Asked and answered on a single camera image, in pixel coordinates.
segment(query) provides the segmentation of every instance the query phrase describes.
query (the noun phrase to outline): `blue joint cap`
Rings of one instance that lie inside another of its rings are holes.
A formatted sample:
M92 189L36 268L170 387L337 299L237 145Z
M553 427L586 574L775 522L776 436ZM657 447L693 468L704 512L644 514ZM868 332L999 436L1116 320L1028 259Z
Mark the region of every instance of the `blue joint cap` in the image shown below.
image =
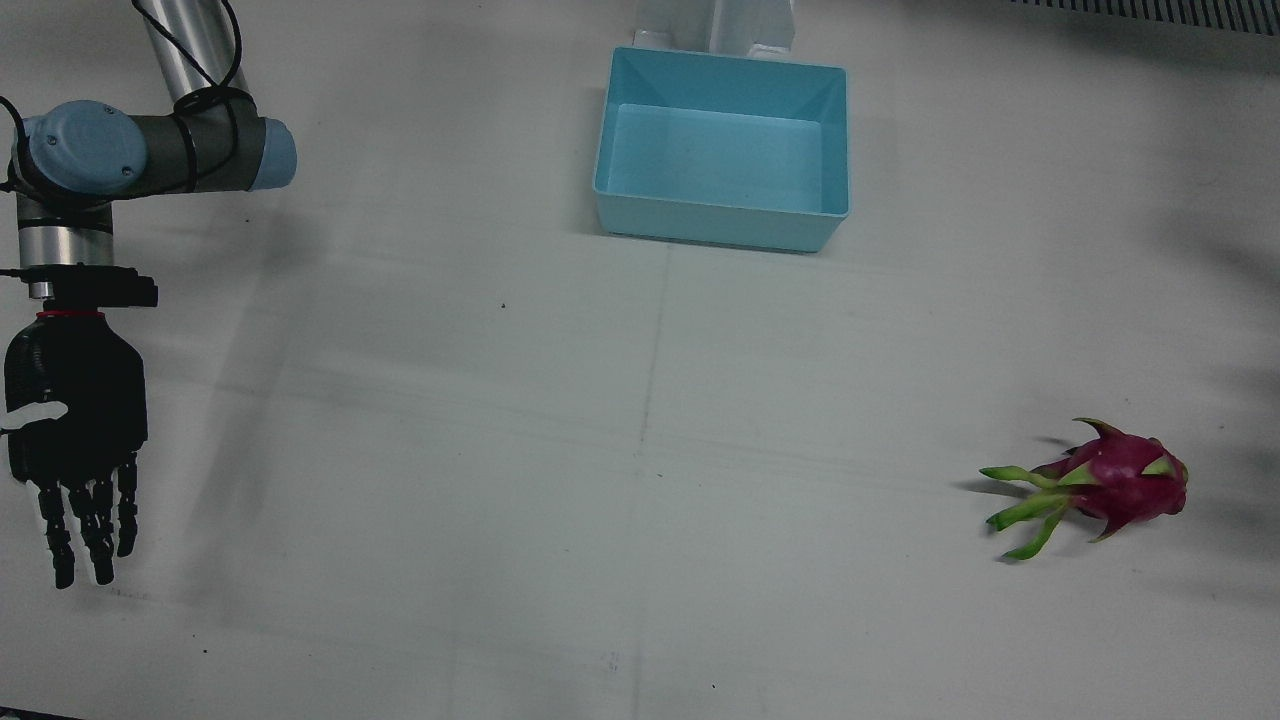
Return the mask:
M118 195L147 167L142 129L110 105L74 100L23 124L36 169L70 192Z
M262 161L257 165L257 177L250 191L273 190L293 182L298 172L298 147L293 143L293 133L280 120L266 120L266 138L262 141Z

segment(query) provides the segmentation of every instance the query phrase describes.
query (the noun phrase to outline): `blue plastic bin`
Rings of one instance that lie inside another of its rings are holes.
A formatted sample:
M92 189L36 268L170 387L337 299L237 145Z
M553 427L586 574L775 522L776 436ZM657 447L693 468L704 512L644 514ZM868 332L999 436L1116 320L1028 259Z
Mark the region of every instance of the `blue plastic bin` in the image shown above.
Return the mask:
M595 160L613 233L817 252L849 215L845 70L618 47Z

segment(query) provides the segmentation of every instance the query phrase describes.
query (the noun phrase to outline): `silver metal tube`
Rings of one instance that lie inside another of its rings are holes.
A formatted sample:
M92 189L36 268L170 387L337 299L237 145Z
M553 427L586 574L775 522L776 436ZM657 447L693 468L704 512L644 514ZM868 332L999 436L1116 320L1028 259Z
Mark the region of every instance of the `silver metal tube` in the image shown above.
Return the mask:
M173 33L209 77L214 81L223 79L236 55L236 37L230 18L227 17L219 0L142 0L138 4ZM170 97L178 100L214 85L151 27L151 23L146 26ZM230 85L248 91L243 73L237 72Z
M111 233L63 225L19 228L18 256L23 268L115 264Z

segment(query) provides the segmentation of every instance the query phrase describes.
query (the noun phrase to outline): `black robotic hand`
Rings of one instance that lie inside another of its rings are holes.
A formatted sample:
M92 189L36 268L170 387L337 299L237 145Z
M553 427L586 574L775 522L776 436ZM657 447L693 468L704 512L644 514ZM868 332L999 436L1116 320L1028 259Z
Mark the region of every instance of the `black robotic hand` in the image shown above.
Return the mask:
M74 579L67 488L95 579L110 583L111 556L129 555L138 533L137 451L147 439L142 357L101 313L46 310L13 338L4 370L9 418L22 423L6 430L9 464L14 478L38 488L54 582L65 588ZM118 546L113 475L120 491Z

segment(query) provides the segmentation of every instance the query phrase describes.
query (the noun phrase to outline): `black vent grille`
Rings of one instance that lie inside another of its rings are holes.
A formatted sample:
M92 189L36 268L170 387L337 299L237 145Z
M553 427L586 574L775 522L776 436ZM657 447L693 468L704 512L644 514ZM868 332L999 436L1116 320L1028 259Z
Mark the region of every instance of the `black vent grille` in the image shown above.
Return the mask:
M1277 0L1012 0L1023 5L1275 36Z

